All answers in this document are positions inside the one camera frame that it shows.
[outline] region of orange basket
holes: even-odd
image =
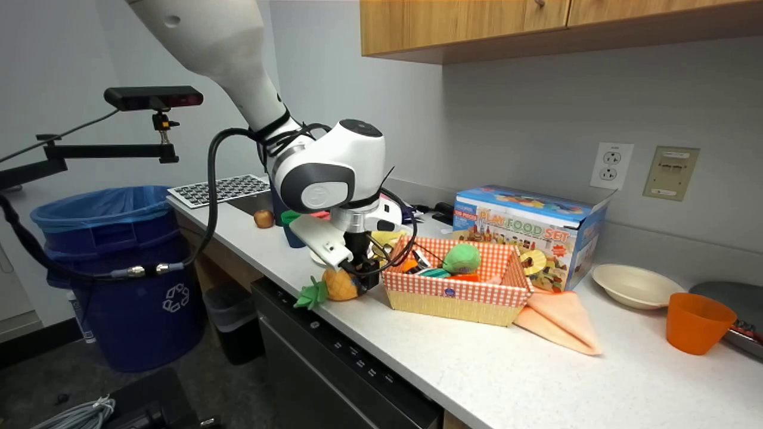
[[[414,238],[414,247],[438,263],[453,244],[462,241]],[[398,254],[409,244],[401,238],[393,247]],[[381,283],[393,310],[419,312],[449,320],[510,327],[531,294],[518,253],[510,244],[472,243],[480,250],[480,280],[435,279],[398,272],[381,272]]]

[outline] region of light switch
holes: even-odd
[[[653,153],[647,177],[645,194],[685,200],[692,171],[699,157],[699,148],[661,144]]]

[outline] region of white plate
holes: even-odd
[[[617,302],[636,310],[668,306],[673,292],[683,292],[673,279],[630,263],[602,263],[595,280]]]

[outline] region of blue trash can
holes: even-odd
[[[31,211],[46,253],[76,272],[113,272],[189,256],[165,185],[105,188]],[[118,371],[151,371],[186,355],[202,337],[205,304],[194,269],[128,280],[81,280],[47,273],[72,287],[84,321]]]

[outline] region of box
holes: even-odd
[[[414,250],[432,263],[442,263],[459,241],[414,238]],[[531,297],[531,283],[525,275],[516,247],[497,243],[475,243],[480,250],[480,280],[436,279],[406,273],[398,267],[381,272],[381,283],[393,310],[419,312],[449,320],[510,327]]]
[[[455,194],[453,238],[516,244],[536,287],[569,290],[591,267],[610,192],[586,198],[468,188]]]

